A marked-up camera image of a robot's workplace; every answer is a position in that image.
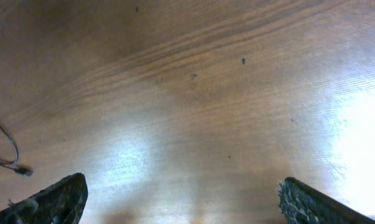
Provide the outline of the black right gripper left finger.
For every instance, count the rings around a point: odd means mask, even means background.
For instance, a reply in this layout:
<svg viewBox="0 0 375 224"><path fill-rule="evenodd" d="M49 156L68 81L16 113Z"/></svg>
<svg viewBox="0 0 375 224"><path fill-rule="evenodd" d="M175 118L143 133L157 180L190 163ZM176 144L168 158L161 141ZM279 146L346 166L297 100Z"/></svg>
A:
<svg viewBox="0 0 375 224"><path fill-rule="evenodd" d="M82 173L68 175L0 211L0 224L78 224L88 198Z"/></svg>

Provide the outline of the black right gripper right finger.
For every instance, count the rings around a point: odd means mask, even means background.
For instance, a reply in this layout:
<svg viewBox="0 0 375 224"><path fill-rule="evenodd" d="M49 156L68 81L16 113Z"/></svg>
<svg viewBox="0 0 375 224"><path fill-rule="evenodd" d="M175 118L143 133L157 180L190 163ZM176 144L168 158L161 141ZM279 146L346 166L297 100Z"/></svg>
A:
<svg viewBox="0 0 375 224"><path fill-rule="evenodd" d="M278 183L278 208L292 224L375 224L375 220L339 203L294 177Z"/></svg>

